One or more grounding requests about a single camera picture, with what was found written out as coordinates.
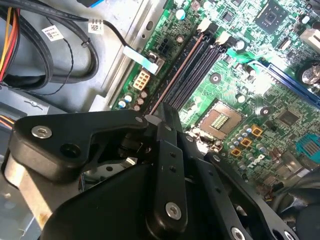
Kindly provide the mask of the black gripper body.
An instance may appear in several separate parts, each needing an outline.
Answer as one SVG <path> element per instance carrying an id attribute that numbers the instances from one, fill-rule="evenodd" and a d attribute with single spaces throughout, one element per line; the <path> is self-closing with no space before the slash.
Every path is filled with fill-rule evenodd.
<path id="1" fill-rule="evenodd" d="M 63 203 L 43 240 L 214 240 L 217 223 L 178 163 L 132 166 Z"/>

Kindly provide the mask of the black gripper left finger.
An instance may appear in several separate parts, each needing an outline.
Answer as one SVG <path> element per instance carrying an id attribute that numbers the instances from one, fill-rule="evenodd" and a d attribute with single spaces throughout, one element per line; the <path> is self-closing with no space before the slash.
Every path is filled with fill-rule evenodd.
<path id="1" fill-rule="evenodd" d="M 41 227 L 68 200 L 138 165 L 182 164 L 176 109 L 28 116 L 13 127 L 3 167 Z"/>

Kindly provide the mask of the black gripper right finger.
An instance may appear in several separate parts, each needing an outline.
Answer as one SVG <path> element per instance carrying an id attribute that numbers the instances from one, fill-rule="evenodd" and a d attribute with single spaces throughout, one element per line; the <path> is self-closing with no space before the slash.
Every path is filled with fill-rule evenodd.
<path id="1" fill-rule="evenodd" d="M 179 132 L 186 170 L 208 198 L 223 240 L 296 240 L 298 236 L 224 160 L 202 155 L 191 136 Z"/>

